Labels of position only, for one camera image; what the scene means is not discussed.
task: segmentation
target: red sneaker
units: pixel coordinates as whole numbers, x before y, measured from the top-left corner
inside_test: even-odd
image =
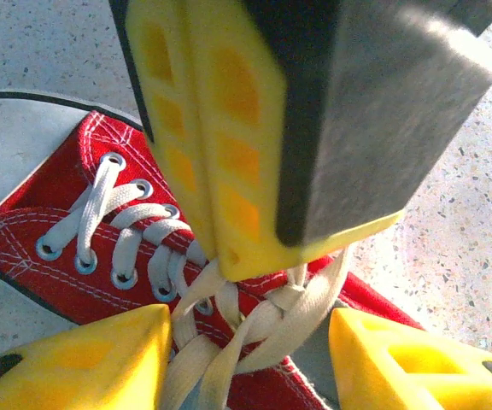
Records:
[[[330,408],[337,395],[327,331],[319,326],[339,300],[419,327],[347,276],[346,253],[225,281],[217,260],[206,261],[139,125],[108,114],[85,111],[63,144],[0,203],[0,279],[77,324],[168,304],[175,357],[161,408],[179,408],[199,380],[205,408]],[[304,370],[312,385],[290,354],[317,328],[325,346],[315,352],[318,362],[296,357],[310,363]],[[301,351],[308,355],[312,343]]]

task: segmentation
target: shoe tongue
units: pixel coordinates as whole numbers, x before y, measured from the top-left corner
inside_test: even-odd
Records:
[[[153,186],[154,192],[149,199],[131,201],[116,209],[116,213],[130,206],[146,202],[167,203],[179,208],[167,181],[165,181],[161,170],[151,156],[144,135],[139,130],[120,120],[92,111],[79,125],[78,139],[83,173],[90,184],[94,183],[102,157],[109,152],[114,152],[126,160],[126,167],[119,173],[115,185],[128,184],[134,179],[145,179]],[[180,219],[186,222],[183,212],[180,212]],[[155,221],[156,219],[141,220],[136,226],[139,229],[145,229]],[[188,243],[193,240],[192,233],[186,230],[179,232],[179,238],[174,238],[178,240],[178,244],[172,246],[179,251],[184,251]]]
[[[310,280],[321,269],[327,267],[332,262],[330,256],[324,256],[316,261],[307,264],[307,280]],[[279,271],[269,275],[260,276],[239,282],[237,285],[241,289],[256,295],[263,296],[271,290],[280,288],[288,283],[286,271]]]

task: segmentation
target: white shoelace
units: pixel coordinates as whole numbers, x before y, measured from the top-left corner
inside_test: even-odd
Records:
[[[120,155],[104,156],[92,187],[70,208],[70,215],[38,241],[40,256],[54,260],[77,235],[78,272],[90,274],[96,269],[97,257],[91,249],[91,239],[103,217],[132,200],[146,197],[145,184],[114,186],[125,165]],[[186,261],[200,266],[207,261],[197,241],[190,244],[186,255],[161,244],[172,232],[190,229],[175,219],[173,211],[169,206],[145,203],[131,206],[114,217],[111,225],[120,229],[120,235],[114,248],[111,279],[120,289],[130,289],[138,281],[134,265],[141,241],[157,246],[148,264],[154,296],[161,302],[170,302],[176,295],[181,297],[172,313],[173,339],[179,352],[168,365],[160,409],[179,409],[201,379],[197,408],[225,408],[233,374],[277,365],[318,327],[343,287],[349,251],[345,249],[308,282],[306,265],[288,269],[287,285],[265,294],[266,300],[244,318],[238,308],[237,286],[220,275],[217,259],[210,261],[191,286],[187,286]],[[153,217],[160,219],[145,230],[133,227],[135,222]],[[224,348],[199,334],[196,328],[193,307],[200,303],[206,306],[210,296],[214,296],[221,316],[235,330]],[[261,343],[239,360],[243,346],[257,342]]]

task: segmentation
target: speckled floor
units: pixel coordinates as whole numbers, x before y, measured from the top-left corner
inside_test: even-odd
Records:
[[[492,47],[492,27],[483,35]],[[103,0],[0,0],[0,88],[135,114]],[[398,225],[363,241],[354,272],[435,332],[492,350],[492,89]],[[0,352],[71,325],[0,283]]]

